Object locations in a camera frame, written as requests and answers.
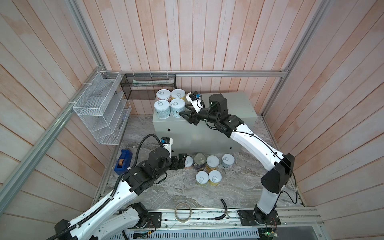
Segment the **blue can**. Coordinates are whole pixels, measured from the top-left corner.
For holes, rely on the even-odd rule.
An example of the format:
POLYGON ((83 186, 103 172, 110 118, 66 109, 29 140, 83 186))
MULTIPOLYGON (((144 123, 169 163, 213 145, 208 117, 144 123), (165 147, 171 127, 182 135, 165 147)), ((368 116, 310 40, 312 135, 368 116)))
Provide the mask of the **blue can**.
POLYGON ((185 110, 185 101, 183 99, 173 99, 170 102, 171 115, 175 118, 181 118, 180 112, 185 110))

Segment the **yellow labelled can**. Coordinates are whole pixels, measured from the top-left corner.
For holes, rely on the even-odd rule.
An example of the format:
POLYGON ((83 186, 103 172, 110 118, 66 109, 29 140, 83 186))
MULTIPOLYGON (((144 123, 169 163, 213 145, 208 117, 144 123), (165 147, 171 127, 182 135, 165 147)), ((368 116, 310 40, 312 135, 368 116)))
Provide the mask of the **yellow labelled can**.
POLYGON ((171 91, 171 99, 182 99, 185 100, 186 92, 182 89, 174 89, 171 91))

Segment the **green can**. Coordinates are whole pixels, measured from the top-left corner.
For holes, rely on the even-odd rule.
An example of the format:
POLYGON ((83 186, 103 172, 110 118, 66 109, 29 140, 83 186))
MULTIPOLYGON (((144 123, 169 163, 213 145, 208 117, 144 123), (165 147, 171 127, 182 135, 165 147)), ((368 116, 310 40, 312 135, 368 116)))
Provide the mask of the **green can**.
POLYGON ((199 171, 196 174, 196 183, 199 186, 206 186, 209 181, 209 174, 205 171, 199 171))

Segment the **teal labelled can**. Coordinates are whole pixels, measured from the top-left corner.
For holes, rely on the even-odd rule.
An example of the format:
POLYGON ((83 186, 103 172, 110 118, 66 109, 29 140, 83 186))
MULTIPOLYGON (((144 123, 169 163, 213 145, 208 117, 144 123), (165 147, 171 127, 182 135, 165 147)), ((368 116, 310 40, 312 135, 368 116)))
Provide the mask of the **teal labelled can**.
POLYGON ((166 100, 158 100, 154 103, 155 113, 161 120, 167 119, 171 115, 170 103, 166 100))

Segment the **pink labelled can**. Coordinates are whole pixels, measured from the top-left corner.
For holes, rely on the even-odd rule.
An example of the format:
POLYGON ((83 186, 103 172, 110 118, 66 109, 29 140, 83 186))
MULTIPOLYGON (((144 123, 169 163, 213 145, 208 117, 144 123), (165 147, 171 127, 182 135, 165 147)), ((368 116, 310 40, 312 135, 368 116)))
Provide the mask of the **pink labelled can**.
POLYGON ((156 93, 156 100, 157 101, 164 100, 164 101, 170 102, 171 101, 171 91, 169 91, 167 89, 158 90, 156 93))

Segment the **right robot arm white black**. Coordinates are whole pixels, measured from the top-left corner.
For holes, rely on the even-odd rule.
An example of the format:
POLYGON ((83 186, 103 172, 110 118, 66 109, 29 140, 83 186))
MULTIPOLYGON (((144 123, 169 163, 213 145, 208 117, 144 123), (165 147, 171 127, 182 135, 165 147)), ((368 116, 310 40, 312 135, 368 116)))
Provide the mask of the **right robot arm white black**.
POLYGON ((283 187, 295 176, 293 173, 295 157, 274 149, 259 138, 243 120, 230 114, 227 99, 222 94, 211 95, 208 107, 202 98, 203 96, 196 91, 188 93, 186 111, 180 113, 181 117, 195 126, 201 121, 205 122, 209 129, 216 130, 239 143, 267 170, 261 178, 263 191, 253 213, 257 224, 266 225, 275 215, 276 204, 283 187))

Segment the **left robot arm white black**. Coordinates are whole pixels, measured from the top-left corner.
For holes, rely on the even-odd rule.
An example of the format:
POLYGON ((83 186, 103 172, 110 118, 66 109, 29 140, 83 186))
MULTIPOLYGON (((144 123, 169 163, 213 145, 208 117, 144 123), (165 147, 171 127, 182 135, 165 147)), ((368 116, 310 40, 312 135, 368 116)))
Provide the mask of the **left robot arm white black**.
POLYGON ((127 214, 113 217, 115 212, 142 192, 163 182, 169 170, 177 171, 185 167, 187 154, 173 156, 171 138, 150 134, 144 139, 149 137, 155 138, 159 147, 149 153, 148 159, 140 163, 134 161, 119 175, 113 189, 86 212, 71 221, 57 223, 56 234, 50 237, 52 240, 102 240, 127 228, 141 228, 151 223, 147 209, 140 203, 131 205, 127 214))

